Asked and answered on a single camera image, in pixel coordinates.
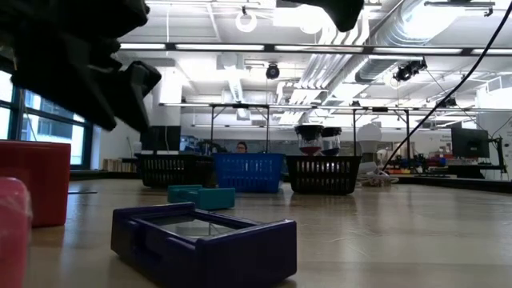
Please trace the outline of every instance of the blue basket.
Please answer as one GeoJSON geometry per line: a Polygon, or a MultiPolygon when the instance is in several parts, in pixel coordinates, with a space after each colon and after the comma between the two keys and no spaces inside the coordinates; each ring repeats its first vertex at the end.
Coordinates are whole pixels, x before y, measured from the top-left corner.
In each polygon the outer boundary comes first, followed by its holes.
{"type": "Polygon", "coordinates": [[[217,183],[237,192],[277,193],[284,154],[214,154],[217,183]]]}

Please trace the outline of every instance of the table surface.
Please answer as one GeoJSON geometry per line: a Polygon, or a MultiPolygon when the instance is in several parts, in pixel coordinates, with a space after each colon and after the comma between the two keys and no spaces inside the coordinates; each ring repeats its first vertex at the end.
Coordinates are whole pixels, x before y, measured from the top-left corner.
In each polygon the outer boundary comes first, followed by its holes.
{"type": "MultiPolygon", "coordinates": [[[[351,196],[239,194],[225,214],[298,223],[298,272],[279,287],[497,287],[512,283],[512,197],[432,186],[351,196]]],[[[112,210],[166,203],[139,180],[71,183],[66,226],[33,230],[26,287],[155,287],[110,250],[112,210]]]]}

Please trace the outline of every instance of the person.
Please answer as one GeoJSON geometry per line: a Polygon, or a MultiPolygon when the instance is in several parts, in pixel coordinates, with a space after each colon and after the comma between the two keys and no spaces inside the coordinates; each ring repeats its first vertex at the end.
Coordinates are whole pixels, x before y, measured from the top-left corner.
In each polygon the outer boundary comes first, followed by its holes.
{"type": "Polygon", "coordinates": [[[247,143],[240,141],[237,144],[237,153],[247,153],[247,143]]]}

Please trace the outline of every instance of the ceiling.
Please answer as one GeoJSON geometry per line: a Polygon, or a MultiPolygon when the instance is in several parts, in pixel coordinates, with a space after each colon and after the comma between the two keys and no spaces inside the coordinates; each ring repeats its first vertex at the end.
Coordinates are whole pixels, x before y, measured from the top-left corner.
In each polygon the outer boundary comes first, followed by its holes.
{"type": "MultiPolygon", "coordinates": [[[[140,27],[125,37],[121,42],[224,42],[224,43],[319,43],[322,32],[307,34],[299,27],[274,26],[275,1],[260,1],[261,5],[250,2],[248,11],[257,15],[257,25],[253,31],[246,33],[236,26],[236,17],[241,11],[239,3],[197,2],[185,5],[179,1],[147,1],[150,4],[150,19],[144,27],[140,27]]],[[[370,30],[386,16],[398,3],[398,0],[381,0],[382,7],[368,11],[370,30]]],[[[484,46],[495,31],[503,16],[503,9],[494,9],[490,17],[483,17],[484,10],[464,10],[441,33],[428,41],[428,46],[484,46]]],[[[508,22],[495,41],[494,47],[511,47],[512,22],[508,22]]],[[[223,91],[230,90],[230,82],[224,70],[218,70],[218,56],[222,52],[135,52],[118,53],[120,59],[153,59],[172,58],[184,75],[182,96],[193,102],[205,100],[205,96],[218,97],[223,91]]],[[[286,53],[238,53],[244,59],[245,71],[240,71],[240,84],[243,90],[272,91],[276,93],[280,82],[297,82],[305,73],[312,59],[311,54],[286,53]],[[269,62],[276,62],[281,71],[277,80],[267,80],[266,67],[269,62]]],[[[352,95],[364,106],[412,105],[413,102],[424,102],[444,90],[453,88],[476,62],[476,57],[426,57],[428,74],[423,71],[397,88],[390,85],[386,75],[365,86],[361,98],[359,93],[352,95]]],[[[336,73],[343,73],[341,67],[336,73]]],[[[460,106],[474,105],[475,89],[485,85],[500,74],[512,74],[512,57],[487,57],[476,70],[476,73],[458,92],[460,106]]],[[[326,94],[320,93],[318,98],[325,100],[326,94]]]]}

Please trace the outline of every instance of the glass jar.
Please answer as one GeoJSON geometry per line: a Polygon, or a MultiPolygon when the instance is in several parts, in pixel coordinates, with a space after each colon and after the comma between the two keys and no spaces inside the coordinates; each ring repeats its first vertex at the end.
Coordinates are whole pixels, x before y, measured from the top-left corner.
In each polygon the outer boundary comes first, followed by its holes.
{"type": "Polygon", "coordinates": [[[326,127],[322,131],[324,156],[338,156],[341,147],[342,128],[326,127]]]}
{"type": "Polygon", "coordinates": [[[315,156],[322,149],[322,125],[300,125],[295,127],[298,148],[307,156],[315,156]]]}

